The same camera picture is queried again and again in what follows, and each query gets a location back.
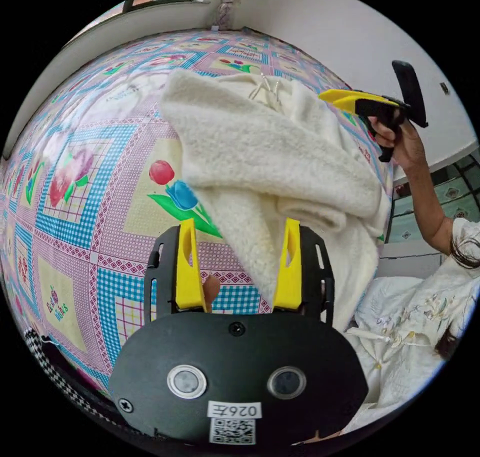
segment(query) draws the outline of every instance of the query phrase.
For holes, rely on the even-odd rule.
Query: green tile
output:
[[[458,197],[465,196],[470,193],[467,184],[461,177],[450,180],[449,182],[445,182],[441,185],[437,185],[434,190],[440,204],[445,204],[453,199],[457,199]],[[401,216],[407,212],[412,212],[413,209],[414,204],[412,196],[409,195],[408,197],[395,200],[395,209],[393,215]]]
[[[447,217],[465,217],[470,221],[480,222],[480,209],[477,207],[475,199],[471,194],[454,201],[446,202],[442,205],[442,208]],[[413,213],[399,215],[392,219],[388,238],[389,244],[421,240],[422,234],[420,233]]]
[[[475,165],[469,168],[464,172],[464,175],[474,191],[480,189],[480,166]]]

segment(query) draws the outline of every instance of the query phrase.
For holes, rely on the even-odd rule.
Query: bed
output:
[[[143,276],[160,228],[201,213],[177,183],[169,143],[178,137],[156,104],[176,67],[212,77],[263,72],[300,80],[316,93],[349,88],[273,37],[249,29],[190,30],[99,56],[38,109],[0,167],[7,296],[17,323],[49,336],[106,396],[123,343],[143,324]],[[379,162],[363,122],[334,111],[391,198],[392,164]],[[197,236],[202,278],[214,274],[222,284],[213,311],[270,312],[215,227],[204,230]],[[380,238],[379,252],[382,244]]]

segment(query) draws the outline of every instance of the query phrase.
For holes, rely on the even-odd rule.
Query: white fluffy towel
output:
[[[287,217],[325,241],[333,325],[347,327],[378,265],[390,201],[349,133],[298,81],[176,69],[158,101],[182,178],[272,303]]]

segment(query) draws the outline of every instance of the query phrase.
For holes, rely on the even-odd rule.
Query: hand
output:
[[[205,296],[206,309],[212,312],[212,304],[220,292],[220,281],[213,275],[209,275],[203,283],[203,295]]]
[[[408,119],[405,119],[400,126],[398,135],[395,135],[393,130],[381,124],[377,117],[369,117],[368,119],[376,132],[375,140],[378,145],[387,148],[393,147],[393,158],[404,172],[418,164],[425,163],[424,145],[419,133]]]

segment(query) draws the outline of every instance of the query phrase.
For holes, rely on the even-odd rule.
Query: floral embroidered dress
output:
[[[462,252],[480,258],[478,247],[470,243],[480,240],[480,223],[455,219],[453,238]],[[461,337],[479,294],[480,269],[464,269],[452,257],[425,280],[373,281],[355,312],[358,327],[347,331],[369,394],[344,433],[389,414],[430,382],[443,364],[435,346],[448,328]]]

